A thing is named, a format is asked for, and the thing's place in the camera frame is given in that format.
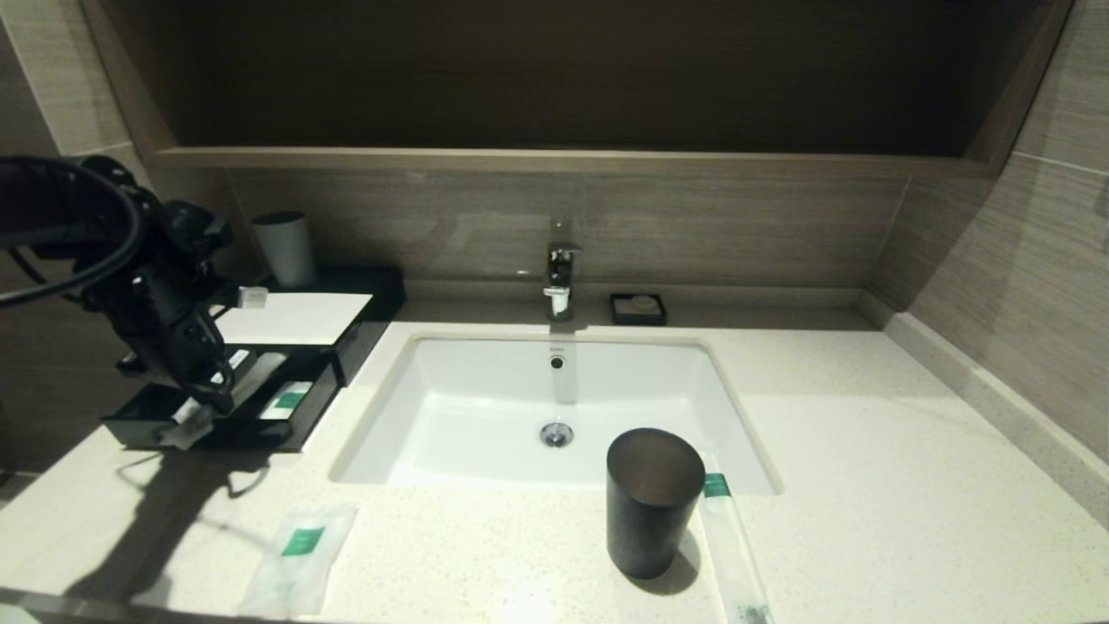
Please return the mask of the long dental kit packet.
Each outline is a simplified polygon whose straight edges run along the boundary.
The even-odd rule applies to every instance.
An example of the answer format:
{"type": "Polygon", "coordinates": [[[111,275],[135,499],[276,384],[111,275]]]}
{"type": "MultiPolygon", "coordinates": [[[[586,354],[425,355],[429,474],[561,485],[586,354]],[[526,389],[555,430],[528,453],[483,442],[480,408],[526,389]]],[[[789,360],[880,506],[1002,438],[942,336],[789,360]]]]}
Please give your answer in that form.
{"type": "Polygon", "coordinates": [[[187,451],[200,439],[211,433],[211,430],[213,430],[213,424],[210,418],[189,419],[189,421],[170,426],[169,429],[159,434],[159,444],[187,451]]]}

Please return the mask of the black glossy drawer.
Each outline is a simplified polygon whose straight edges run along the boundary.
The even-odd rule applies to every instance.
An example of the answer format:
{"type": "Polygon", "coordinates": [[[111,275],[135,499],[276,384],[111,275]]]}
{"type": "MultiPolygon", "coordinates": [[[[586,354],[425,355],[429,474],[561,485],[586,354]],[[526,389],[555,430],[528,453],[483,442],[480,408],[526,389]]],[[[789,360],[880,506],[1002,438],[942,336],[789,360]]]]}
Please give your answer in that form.
{"type": "MultiPolygon", "coordinates": [[[[250,396],[231,415],[212,419],[213,430],[200,439],[192,449],[273,452],[298,452],[308,441],[321,416],[346,383],[343,364],[333,352],[293,352],[276,372],[269,376],[256,393],[250,396]],[[308,380],[312,390],[288,421],[261,421],[257,417],[269,396],[289,380],[308,380]]],[[[187,393],[164,386],[143,387],[114,415],[104,416],[101,423],[128,449],[151,450],[159,444],[159,434],[177,424],[172,415],[187,398],[187,393]]]]}

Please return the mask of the black box white ribbed top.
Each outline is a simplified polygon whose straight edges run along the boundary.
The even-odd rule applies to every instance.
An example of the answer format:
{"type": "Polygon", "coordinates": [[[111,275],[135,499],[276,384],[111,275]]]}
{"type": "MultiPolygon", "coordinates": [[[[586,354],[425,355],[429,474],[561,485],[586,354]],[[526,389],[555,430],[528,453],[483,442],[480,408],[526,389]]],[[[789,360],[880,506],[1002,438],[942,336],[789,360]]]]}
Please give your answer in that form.
{"type": "Polygon", "coordinates": [[[396,266],[325,266],[309,287],[277,287],[274,279],[263,287],[262,307],[218,313],[225,342],[321,352],[342,387],[349,386],[405,303],[403,272],[396,266]]]}

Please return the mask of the long white packet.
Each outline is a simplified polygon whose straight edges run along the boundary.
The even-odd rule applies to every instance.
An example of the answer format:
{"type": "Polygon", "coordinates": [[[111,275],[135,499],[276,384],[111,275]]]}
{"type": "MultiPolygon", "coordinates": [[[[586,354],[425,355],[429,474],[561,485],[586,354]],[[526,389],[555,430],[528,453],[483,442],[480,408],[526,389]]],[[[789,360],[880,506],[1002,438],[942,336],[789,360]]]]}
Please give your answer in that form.
{"type": "Polygon", "coordinates": [[[187,398],[179,406],[177,411],[172,415],[172,419],[179,426],[210,423],[217,418],[218,410],[213,406],[202,405],[199,400],[187,398]]]}

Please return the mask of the small green label packet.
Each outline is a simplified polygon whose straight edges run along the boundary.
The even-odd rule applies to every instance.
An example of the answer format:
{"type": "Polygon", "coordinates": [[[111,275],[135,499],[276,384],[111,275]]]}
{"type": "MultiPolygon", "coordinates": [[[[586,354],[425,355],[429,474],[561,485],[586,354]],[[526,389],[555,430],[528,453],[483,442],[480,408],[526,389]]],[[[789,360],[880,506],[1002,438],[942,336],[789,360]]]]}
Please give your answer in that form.
{"type": "Polygon", "coordinates": [[[312,390],[308,380],[289,380],[282,383],[276,393],[269,396],[267,403],[261,408],[257,417],[261,421],[288,421],[301,406],[302,399],[312,390]]]}

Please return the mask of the grey cup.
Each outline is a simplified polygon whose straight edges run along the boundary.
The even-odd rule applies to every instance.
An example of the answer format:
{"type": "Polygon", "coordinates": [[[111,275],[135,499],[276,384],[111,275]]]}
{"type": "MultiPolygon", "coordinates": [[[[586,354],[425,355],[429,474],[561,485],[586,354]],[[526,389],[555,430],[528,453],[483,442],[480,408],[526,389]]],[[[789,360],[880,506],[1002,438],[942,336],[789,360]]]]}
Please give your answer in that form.
{"type": "Polygon", "coordinates": [[[301,211],[278,211],[250,221],[262,256],[282,288],[309,287],[318,282],[308,217],[301,211]]]}

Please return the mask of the square shower cap packet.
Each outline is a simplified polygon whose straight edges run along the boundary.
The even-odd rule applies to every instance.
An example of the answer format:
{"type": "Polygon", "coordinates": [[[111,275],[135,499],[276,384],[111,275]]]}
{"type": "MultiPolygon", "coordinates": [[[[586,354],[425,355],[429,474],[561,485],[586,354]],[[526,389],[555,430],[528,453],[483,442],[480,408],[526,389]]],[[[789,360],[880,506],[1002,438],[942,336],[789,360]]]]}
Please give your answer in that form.
{"type": "Polygon", "coordinates": [[[298,507],[263,549],[237,613],[250,618],[296,620],[321,614],[330,569],[358,514],[353,503],[298,507]]]}

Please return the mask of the white sink basin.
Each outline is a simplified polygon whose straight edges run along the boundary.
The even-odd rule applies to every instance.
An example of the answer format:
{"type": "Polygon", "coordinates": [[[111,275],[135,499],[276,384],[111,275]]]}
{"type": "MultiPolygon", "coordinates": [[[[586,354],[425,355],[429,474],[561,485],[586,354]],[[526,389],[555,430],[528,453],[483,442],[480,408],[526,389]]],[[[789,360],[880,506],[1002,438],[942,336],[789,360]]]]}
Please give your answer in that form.
{"type": "Polygon", "coordinates": [[[617,436],[650,427],[718,458],[736,495],[776,495],[749,419],[696,342],[421,337],[401,352],[332,478],[344,484],[601,490],[617,436]],[[563,422],[574,442],[540,441],[563,422]]]}

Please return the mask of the chrome faucet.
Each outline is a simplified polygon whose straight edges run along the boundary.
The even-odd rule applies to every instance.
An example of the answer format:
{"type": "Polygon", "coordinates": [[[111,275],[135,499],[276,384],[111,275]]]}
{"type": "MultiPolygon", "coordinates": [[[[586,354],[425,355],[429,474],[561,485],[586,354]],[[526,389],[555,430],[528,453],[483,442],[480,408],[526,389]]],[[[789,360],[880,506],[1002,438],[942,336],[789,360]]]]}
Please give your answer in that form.
{"type": "Polygon", "coordinates": [[[572,276],[574,258],[582,252],[574,241],[572,221],[551,217],[549,241],[545,254],[545,285],[542,293],[548,299],[546,316],[550,323],[569,323],[574,316],[572,308],[572,276]]]}

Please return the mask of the black soap dish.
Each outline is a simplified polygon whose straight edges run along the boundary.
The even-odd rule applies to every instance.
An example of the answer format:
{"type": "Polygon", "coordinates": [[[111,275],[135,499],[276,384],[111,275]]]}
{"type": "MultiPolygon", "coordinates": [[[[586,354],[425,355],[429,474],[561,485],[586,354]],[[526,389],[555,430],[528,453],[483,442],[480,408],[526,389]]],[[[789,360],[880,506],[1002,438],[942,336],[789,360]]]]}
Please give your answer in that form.
{"type": "Polygon", "coordinates": [[[611,311],[613,311],[613,323],[617,325],[667,325],[668,311],[662,299],[654,296],[658,301],[657,315],[637,315],[627,300],[635,295],[610,295],[611,311]]]}

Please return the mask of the dark tumbler cup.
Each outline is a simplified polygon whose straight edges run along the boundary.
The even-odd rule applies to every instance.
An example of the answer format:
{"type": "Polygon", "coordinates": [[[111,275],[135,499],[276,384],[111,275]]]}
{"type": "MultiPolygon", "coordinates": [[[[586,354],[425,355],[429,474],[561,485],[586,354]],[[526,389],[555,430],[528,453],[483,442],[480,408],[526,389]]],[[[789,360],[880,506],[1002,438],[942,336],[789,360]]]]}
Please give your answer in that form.
{"type": "Polygon", "coordinates": [[[680,436],[641,427],[606,452],[606,549],[627,577],[668,572],[704,493],[706,469],[680,436]]]}

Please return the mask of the long green label packet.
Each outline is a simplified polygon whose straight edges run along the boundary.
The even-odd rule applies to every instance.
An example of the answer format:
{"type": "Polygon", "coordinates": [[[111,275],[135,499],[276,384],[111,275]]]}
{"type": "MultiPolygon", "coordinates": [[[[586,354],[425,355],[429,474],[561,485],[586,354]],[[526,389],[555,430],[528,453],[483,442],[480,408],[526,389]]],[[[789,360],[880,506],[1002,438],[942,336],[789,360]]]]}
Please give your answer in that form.
{"type": "Polygon", "coordinates": [[[726,623],[774,624],[728,479],[716,457],[701,452],[700,458],[705,478],[698,513],[704,526],[710,563],[716,571],[726,623]]]}

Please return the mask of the wooden wall shelf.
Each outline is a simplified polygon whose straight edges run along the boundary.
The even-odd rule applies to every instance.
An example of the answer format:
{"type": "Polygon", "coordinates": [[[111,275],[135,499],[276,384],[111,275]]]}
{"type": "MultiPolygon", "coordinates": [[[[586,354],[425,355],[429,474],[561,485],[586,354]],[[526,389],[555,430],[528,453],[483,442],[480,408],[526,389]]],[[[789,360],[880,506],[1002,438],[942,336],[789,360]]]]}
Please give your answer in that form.
{"type": "Polygon", "coordinates": [[[1003,168],[1074,0],[82,0],[166,167],[1003,168]]]}

